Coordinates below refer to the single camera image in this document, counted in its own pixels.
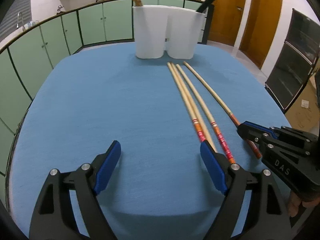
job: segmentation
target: cardboard box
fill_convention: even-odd
[[[305,132],[309,132],[318,124],[320,119],[320,111],[317,105],[316,88],[313,86],[310,80],[297,100],[285,113],[285,117],[289,121],[292,128]]]

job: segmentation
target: blue tablecloth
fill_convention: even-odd
[[[12,160],[10,208],[25,234],[48,172],[52,168],[73,171],[90,163],[116,139],[122,157],[98,201],[118,239],[204,237],[223,196],[215,190],[201,160],[199,141],[166,66],[170,60],[168,56],[138,59],[134,43],[127,43],[83,51],[55,67],[30,107]],[[197,45],[188,62],[240,122],[289,126],[263,86],[227,52]],[[182,65],[182,60],[174,63]],[[237,163],[260,172],[265,166],[237,135],[227,114],[193,74],[184,70],[215,117]],[[277,181],[287,198],[289,189]],[[73,191],[71,198],[80,232],[87,234]],[[234,234],[242,230],[249,199],[247,192]]]

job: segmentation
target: black cabinet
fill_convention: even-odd
[[[319,55],[320,26],[293,9],[290,28],[266,89],[285,113],[305,87]]]

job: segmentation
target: green kitchen cabinet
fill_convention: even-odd
[[[107,41],[132,39],[131,0],[103,3]]]
[[[14,135],[0,120],[0,171],[5,173]]]
[[[0,175],[0,200],[4,207],[5,205],[5,176]]]
[[[198,42],[202,42],[202,38],[203,38],[203,31],[200,32],[200,36],[199,36]]]
[[[159,5],[175,6],[183,8],[183,0],[159,0]]]
[[[40,27],[21,36],[9,46],[9,50],[22,82],[34,98],[52,71]]]
[[[0,118],[16,132],[31,99],[14,71],[8,50],[0,54],[0,102]]]
[[[70,55],[63,34],[61,18],[58,17],[41,24],[40,29],[49,59],[52,66],[55,67],[62,59]]]
[[[195,11],[199,8],[200,5],[201,5],[201,3],[199,3],[199,2],[192,2],[192,1],[188,1],[188,0],[186,0],[184,2],[185,8],[195,10]]]
[[[84,45],[106,41],[102,5],[97,4],[79,10]]]
[[[158,0],[141,0],[143,5],[158,5]]]
[[[62,15],[62,24],[70,54],[74,54],[82,47],[77,13],[72,12]]]

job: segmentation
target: human hand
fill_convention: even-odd
[[[320,203],[320,197],[311,202],[304,202],[293,191],[291,191],[288,202],[288,214],[291,217],[295,217],[297,215],[301,203],[305,208],[315,207]]]

